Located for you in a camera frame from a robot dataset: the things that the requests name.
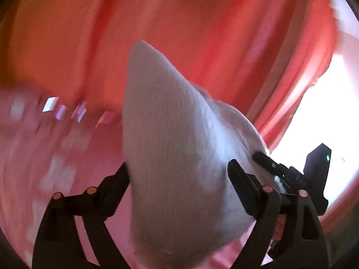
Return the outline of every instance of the pink bedsheet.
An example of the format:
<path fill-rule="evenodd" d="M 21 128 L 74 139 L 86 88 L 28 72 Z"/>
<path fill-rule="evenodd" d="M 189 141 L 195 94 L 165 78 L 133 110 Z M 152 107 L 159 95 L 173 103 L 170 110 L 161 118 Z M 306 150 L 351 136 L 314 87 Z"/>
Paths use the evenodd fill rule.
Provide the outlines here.
<path fill-rule="evenodd" d="M 0 227 L 28 265 L 51 195 L 57 191 L 65 196 L 80 194 L 123 163 L 120 115 L 84 113 L 84 103 L 70 108 L 60 100 L 53 111 L 42 112 L 46 100 L 27 88 L 0 91 Z M 129 190 L 106 226 L 128 264 L 141 268 L 130 240 Z M 97 263 L 81 218 L 76 221 L 86 256 Z M 250 231 L 200 268 L 230 268 Z"/>

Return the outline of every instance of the black plastic part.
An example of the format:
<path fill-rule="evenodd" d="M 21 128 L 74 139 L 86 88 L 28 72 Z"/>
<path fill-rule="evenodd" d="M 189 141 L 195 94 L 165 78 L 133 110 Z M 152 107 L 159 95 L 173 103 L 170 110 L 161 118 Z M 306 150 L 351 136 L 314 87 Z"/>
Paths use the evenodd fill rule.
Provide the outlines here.
<path fill-rule="evenodd" d="M 308 154 L 303 170 L 308 182 L 307 191 L 318 215 L 323 215 L 328 207 L 328 200 L 324 198 L 323 193 L 328 178 L 331 155 L 331 149 L 325 144 L 321 144 Z"/>
<path fill-rule="evenodd" d="M 64 197 L 51 199 L 46 208 L 36 236 L 33 269 L 94 268 L 83 252 L 74 217 L 65 214 L 64 204 Z"/>
<path fill-rule="evenodd" d="M 258 188 L 235 159 L 228 163 L 227 171 L 246 213 L 257 219 L 260 213 L 260 193 Z"/>
<path fill-rule="evenodd" d="M 261 191 L 263 211 L 231 269 L 258 269 L 267 253 L 281 205 L 280 194 Z"/>
<path fill-rule="evenodd" d="M 281 196 L 282 196 L 282 205 L 280 207 L 279 214 L 286 215 L 293 210 L 297 196 L 294 194 L 281 194 Z"/>
<path fill-rule="evenodd" d="M 256 152 L 253 160 L 265 168 L 271 174 L 278 176 L 290 194 L 296 194 L 298 190 L 306 190 L 315 206 L 317 215 L 323 215 L 328 207 L 328 200 L 324 198 L 324 187 L 327 182 L 331 149 L 325 144 L 320 144 L 306 157 L 303 173 L 294 167 L 285 167 L 274 162 L 262 152 Z"/>
<path fill-rule="evenodd" d="M 105 220 L 112 216 L 130 183 L 126 165 L 106 177 L 94 194 L 51 199 L 37 233 L 33 269 L 93 269 L 78 236 L 74 215 L 81 215 L 93 252 L 103 269 L 130 267 L 112 240 Z"/>
<path fill-rule="evenodd" d="M 262 268 L 328 268 L 323 231 L 310 196 L 297 194 L 294 205 L 288 212 L 282 240 L 268 252 L 273 261 Z"/>
<path fill-rule="evenodd" d="M 83 201 L 87 211 L 93 207 L 95 195 L 84 193 Z M 105 225 L 105 217 L 98 213 L 84 214 L 82 216 L 87 236 L 97 261 L 102 269 L 130 269 L 125 259 L 118 250 Z"/>

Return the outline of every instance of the red curtain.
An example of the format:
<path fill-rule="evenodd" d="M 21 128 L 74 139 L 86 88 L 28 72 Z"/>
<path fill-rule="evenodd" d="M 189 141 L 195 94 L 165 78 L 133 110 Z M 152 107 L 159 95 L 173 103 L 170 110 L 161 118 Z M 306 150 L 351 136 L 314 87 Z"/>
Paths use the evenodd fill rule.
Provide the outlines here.
<path fill-rule="evenodd" d="M 329 0 L 19 0 L 7 23 L 8 72 L 66 104 L 120 112 L 129 49 L 144 39 L 270 149 L 336 37 Z"/>

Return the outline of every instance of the screw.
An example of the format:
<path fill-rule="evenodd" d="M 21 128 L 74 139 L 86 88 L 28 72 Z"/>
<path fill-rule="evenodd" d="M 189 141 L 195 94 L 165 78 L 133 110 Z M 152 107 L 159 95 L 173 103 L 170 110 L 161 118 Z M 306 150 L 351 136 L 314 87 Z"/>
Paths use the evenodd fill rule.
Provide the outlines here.
<path fill-rule="evenodd" d="M 269 185 L 263 186 L 262 189 L 263 189 L 264 192 L 267 192 L 267 193 L 272 193 L 273 192 L 273 187 L 269 186 Z"/>
<path fill-rule="evenodd" d="M 301 197 L 307 197 L 308 196 L 308 193 L 305 191 L 305 190 L 299 190 L 299 195 Z"/>
<path fill-rule="evenodd" d="M 95 194 L 96 191 L 97 191 L 97 188 L 94 186 L 91 186 L 91 187 L 87 188 L 87 190 L 86 190 L 87 194 Z"/>
<path fill-rule="evenodd" d="M 60 199 L 61 197 L 62 197 L 61 192 L 56 192 L 56 193 L 53 195 L 53 199 L 55 199 L 55 200 Z"/>

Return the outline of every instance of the bright window light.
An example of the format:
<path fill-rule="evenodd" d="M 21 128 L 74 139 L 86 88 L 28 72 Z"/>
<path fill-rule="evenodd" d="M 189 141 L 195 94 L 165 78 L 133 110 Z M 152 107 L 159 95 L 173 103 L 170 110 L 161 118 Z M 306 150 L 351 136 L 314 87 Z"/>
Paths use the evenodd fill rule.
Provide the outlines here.
<path fill-rule="evenodd" d="M 49 99 L 47 99 L 46 104 L 44 106 L 44 109 L 42 110 L 42 112 L 47 112 L 47 111 L 51 111 L 55 108 L 56 102 L 58 100 L 59 97 L 50 97 Z"/>
<path fill-rule="evenodd" d="M 359 167 L 359 99 L 341 55 L 304 95 L 283 139 L 271 154 L 277 163 L 303 171 L 306 156 L 321 143 L 332 150 L 324 196 L 331 205 Z"/>

